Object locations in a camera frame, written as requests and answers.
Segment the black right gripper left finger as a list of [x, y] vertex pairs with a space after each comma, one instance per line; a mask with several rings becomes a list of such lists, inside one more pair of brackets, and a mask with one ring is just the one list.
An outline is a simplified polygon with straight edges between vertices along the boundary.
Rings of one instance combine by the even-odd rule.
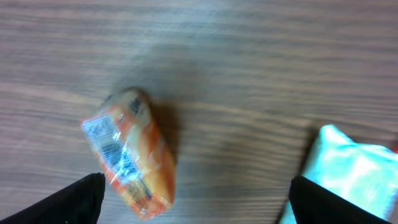
[[104, 199], [105, 184], [103, 173], [89, 174], [1, 220], [1, 224], [96, 224]]

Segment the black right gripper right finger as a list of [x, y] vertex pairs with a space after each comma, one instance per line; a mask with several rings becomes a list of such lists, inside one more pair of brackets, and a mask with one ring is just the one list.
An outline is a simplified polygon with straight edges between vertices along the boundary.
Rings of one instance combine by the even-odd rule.
[[289, 201], [297, 224], [391, 224], [303, 176], [292, 179]]

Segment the teal snack packet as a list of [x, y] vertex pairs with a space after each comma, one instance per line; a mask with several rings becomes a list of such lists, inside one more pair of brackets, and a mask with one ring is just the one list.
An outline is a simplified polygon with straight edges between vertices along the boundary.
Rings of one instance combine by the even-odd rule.
[[[298, 176], [385, 221], [397, 200], [397, 154], [356, 143], [332, 124], [320, 128]], [[296, 223], [289, 200], [280, 223]]]

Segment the orange Kleenex tissue pack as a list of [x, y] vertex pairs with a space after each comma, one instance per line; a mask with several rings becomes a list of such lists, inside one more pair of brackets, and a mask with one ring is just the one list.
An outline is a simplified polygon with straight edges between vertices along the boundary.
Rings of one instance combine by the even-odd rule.
[[172, 207], [176, 161], [143, 91], [114, 92], [80, 127], [110, 185], [139, 219]]

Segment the red coffee stick sachet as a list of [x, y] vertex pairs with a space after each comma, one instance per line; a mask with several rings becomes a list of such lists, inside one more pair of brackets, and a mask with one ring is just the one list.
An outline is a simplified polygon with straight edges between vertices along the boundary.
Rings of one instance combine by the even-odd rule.
[[392, 152], [394, 152], [394, 153], [398, 153], [398, 142], [395, 142], [394, 143], [394, 145], [393, 145], [393, 147], [392, 147]]

